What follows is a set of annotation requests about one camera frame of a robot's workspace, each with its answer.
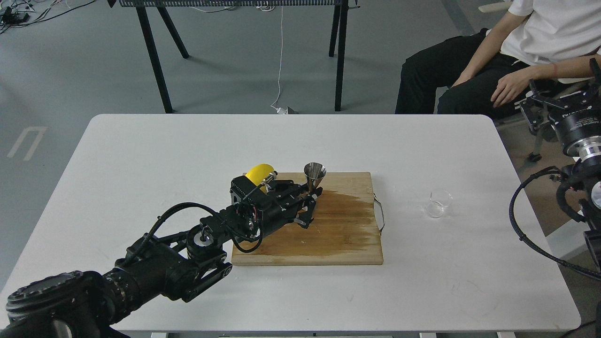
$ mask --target clear glass cup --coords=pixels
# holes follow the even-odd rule
[[[440,218],[444,215],[447,208],[453,202],[453,196],[442,189],[437,188],[430,192],[430,199],[426,204],[424,210],[426,214],[432,218]]]

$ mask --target yellow object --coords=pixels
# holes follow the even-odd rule
[[[254,185],[259,185],[263,179],[265,179],[265,177],[267,177],[267,175],[269,175],[269,173],[275,171],[273,169],[273,167],[269,164],[258,164],[255,165],[252,169],[250,169],[247,173],[246,173],[246,178],[248,178],[249,180],[251,180],[252,183],[254,183]],[[267,192],[267,187],[266,186],[262,186],[261,190],[263,192]]]

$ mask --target table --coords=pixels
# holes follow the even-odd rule
[[[113,7],[117,0],[108,0],[109,5]],[[171,105],[171,99],[169,98],[169,92],[167,90],[167,84],[165,83],[165,76],[160,66],[159,54],[156,50],[152,30],[150,29],[150,22],[148,21],[148,15],[146,13],[146,7],[156,7],[159,11],[163,22],[167,26],[167,30],[171,34],[177,49],[184,59],[190,57],[186,47],[180,38],[169,13],[167,7],[194,7],[194,6],[260,6],[260,5],[277,5],[277,6],[313,6],[313,5],[334,5],[334,17],[332,20],[332,31],[330,35],[330,47],[328,56],[334,56],[334,49],[336,47],[336,39],[338,41],[338,62],[336,69],[336,91],[334,99],[334,111],[341,111],[342,105],[342,83],[344,76],[344,52],[346,50],[346,25],[348,19],[349,0],[119,0],[119,3],[123,7],[135,7],[138,14],[138,20],[140,21],[140,27],[142,28],[142,34],[144,35],[144,42],[148,50],[148,56],[150,57],[150,63],[153,68],[154,78],[157,86],[159,87],[159,94],[165,112],[170,114],[174,112]]]
[[[59,272],[109,271],[170,206],[229,205],[230,180],[255,164],[294,172],[312,161],[330,172],[371,172],[385,210],[383,265],[235,266],[192,302],[157,297],[114,327],[310,336],[580,324],[557,265],[511,228],[507,208],[519,179],[480,115],[98,115],[0,297]],[[423,212],[434,188],[454,197],[439,219]],[[515,213],[548,250],[524,194]],[[184,211],[157,235],[203,216]]]

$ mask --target white t-shirt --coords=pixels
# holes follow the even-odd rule
[[[505,39],[502,54],[529,65],[601,55],[601,0],[514,0],[509,12],[530,17]]]

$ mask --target wooden cutting board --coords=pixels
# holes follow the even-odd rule
[[[278,179],[305,183],[303,173],[279,173]],[[233,265],[381,265],[382,245],[374,215],[369,173],[327,173],[308,229],[287,224],[245,254],[233,248]],[[255,243],[242,243],[245,249]]]

